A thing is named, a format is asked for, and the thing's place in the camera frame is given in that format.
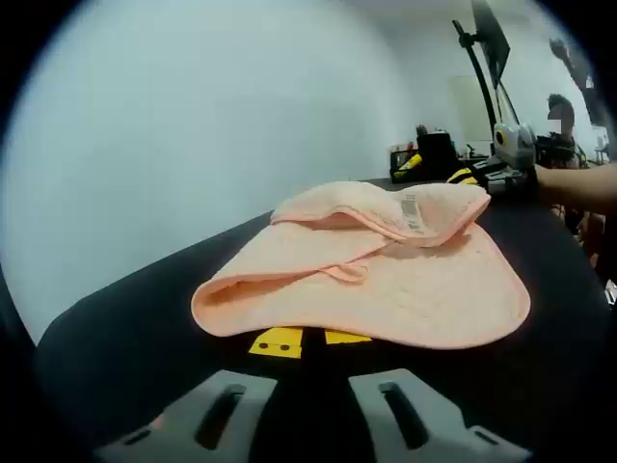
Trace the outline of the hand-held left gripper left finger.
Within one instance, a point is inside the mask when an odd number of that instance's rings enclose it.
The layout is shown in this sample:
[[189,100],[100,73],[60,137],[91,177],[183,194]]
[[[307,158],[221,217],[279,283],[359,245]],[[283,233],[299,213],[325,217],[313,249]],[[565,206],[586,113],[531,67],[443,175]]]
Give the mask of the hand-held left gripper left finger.
[[278,385],[273,376],[218,368],[94,455],[100,462],[248,462]]

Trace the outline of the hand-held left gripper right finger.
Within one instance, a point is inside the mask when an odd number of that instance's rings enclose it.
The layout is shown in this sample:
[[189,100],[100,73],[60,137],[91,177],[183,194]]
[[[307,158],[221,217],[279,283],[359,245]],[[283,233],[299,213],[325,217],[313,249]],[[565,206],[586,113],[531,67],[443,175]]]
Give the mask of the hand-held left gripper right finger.
[[484,426],[464,402],[466,354],[326,331],[330,460],[528,461],[529,449]]

